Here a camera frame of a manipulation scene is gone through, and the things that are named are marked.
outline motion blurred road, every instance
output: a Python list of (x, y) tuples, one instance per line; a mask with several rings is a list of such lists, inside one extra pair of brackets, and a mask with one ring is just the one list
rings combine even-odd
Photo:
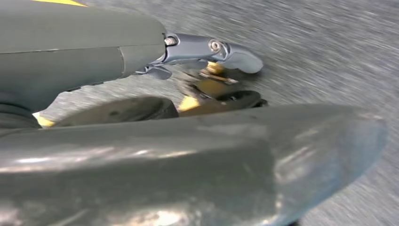
[[(399, 225), (399, 2), (397, 0), (82, 0), (151, 14), (170, 30), (254, 50), (266, 64), (248, 86), (271, 105), (335, 103), (374, 109), (391, 126), (366, 176), (306, 215), (304, 226)], [(63, 93), (44, 112), (58, 119), (112, 99), (159, 95), (178, 103), (172, 80), (129, 77)]]

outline gray road surface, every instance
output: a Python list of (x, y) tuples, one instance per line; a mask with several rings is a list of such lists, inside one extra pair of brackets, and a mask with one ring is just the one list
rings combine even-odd
[[(389, 145), (356, 184), (311, 211), (305, 226), (399, 225), (399, 1), (83, 0), (152, 14), (171, 31), (247, 45), (266, 63), (251, 84), (271, 105), (336, 103), (379, 111)], [(62, 94), (56, 119), (102, 101), (152, 94), (181, 99), (173, 81), (142, 76)]]

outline motorcycle tire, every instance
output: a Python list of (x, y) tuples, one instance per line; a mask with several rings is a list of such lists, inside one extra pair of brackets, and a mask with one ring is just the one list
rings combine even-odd
[(173, 102), (162, 97), (137, 97), (118, 100), (75, 113), (53, 127), (82, 126), (176, 118)]

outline bolt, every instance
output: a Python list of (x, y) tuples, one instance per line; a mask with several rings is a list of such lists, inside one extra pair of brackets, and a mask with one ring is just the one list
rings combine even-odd
[(212, 39), (211, 41), (209, 41), (208, 46), (209, 46), (209, 49), (214, 53), (219, 52), (220, 49), (222, 48), (221, 42), (219, 42), (218, 40), (215, 40), (215, 39)]
[(167, 38), (165, 38), (165, 44), (167, 46), (173, 46), (173, 45), (177, 44), (177, 40), (173, 37), (167, 37)]

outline chrome metal part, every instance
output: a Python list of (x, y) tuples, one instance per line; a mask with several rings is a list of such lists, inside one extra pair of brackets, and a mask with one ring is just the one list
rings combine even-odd
[(241, 45), (189, 34), (169, 33), (166, 37), (165, 54), (148, 64), (148, 69), (177, 64), (202, 69), (206, 67), (206, 62), (219, 63), (245, 73), (257, 73), (263, 68), (262, 60)]

